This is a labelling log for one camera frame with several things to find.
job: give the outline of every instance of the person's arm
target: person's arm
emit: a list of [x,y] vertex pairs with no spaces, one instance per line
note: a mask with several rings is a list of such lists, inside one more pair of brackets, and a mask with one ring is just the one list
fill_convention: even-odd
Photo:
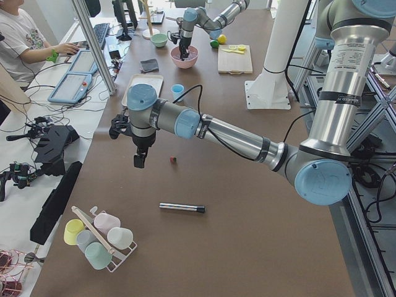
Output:
[[60,45],[51,46],[43,49],[26,49],[19,55],[25,63],[37,63],[45,61],[47,57],[52,56],[52,50],[59,54],[77,54],[79,48],[73,43],[61,43]]

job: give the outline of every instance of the pink bowl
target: pink bowl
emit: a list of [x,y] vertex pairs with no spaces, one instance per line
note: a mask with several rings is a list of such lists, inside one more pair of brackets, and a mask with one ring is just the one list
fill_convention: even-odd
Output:
[[193,47],[192,45],[190,45],[188,49],[190,51],[190,55],[188,56],[188,58],[184,59],[184,61],[180,60],[180,51],[178,46],[171,50],[172,61],[179,68],[187,69],[192,67],[197,62],[198,49]]

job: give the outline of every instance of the robotic arm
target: robotic arm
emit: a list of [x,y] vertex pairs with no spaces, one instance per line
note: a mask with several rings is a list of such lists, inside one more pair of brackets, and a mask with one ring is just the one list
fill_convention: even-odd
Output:
[[250,0],[233,0],[231,5],[214,20],[208,17],[203,7],[187,8],[183,15],[180,31],[171,34],[171,40],[174,44],[177,44],[178,40],[180,40],[180,59],[184,60],[189,56],[188,47],[191,44],[192,33],[196,25],[203,28],[211,39],[217,39],[222,33],[222,28],[230,24],[239,13],[248,7],[249,3]]
[[314,204],[329,205],[342,200],[351,187],[351,176],[344,164],[350,156],[346,143],[376,46],[392,28],[396,1],[382,8],[377,1],[322,1],[327,1],[327,12],[319,15],[326,16],[322,21],[334,41],[334,51],[311,132],[298,148],[172,104],[158,98],[154,88],[146,84],[128,90],[130,124],[114,123],[112,127],[119,124],[126,130],[111,128],[113,136],[114,131],[116,136],[131,134],[139,154],[138,143],[148,149],[155,141],[156,130],[187,139],[196,135],[266,164]]

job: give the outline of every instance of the blue joint cap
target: blue joint cap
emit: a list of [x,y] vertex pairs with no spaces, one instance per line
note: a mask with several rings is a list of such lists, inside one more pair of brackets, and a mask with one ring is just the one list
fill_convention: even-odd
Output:
[[183,21],[186,22],[193,22],[198,18],[198,13],[196,12],[196,10],[194,8],[187,8],[184,11],[184,15],[183,15]]
[[152,85],[137,84],[129,88],[126,105],[130,110],[145,110],[158,99],[157,92]]
[[360,12],[377,19],[388,19],[396,16],[396,2],[394,0],[352,0]]
[[315,37],[315,46],[320,50],[333,50],[335,43],[333,39]]
[[174,124],[174,133],[179,137],[190,139],[198,128],[199,119],[199,114],[195,110],[183,110]]
[[216,40],[220,36],[220,34],[222,34],[222,32],[223,32],[222,29],[210,31],[209,33],[210,39]]
[[323,159],[306,165],[296,175],[297,193],[317,205],[330,205],[342,200],[349,192],[352,178],[341,162]]

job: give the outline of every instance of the yellow cup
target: yellow cup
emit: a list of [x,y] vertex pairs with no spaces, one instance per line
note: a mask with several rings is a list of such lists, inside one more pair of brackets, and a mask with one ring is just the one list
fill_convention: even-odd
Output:
[[84,224],[78,218],[68,221],[64,228],[63,240],[70,246],[77,244],[77,235],[84,230]]

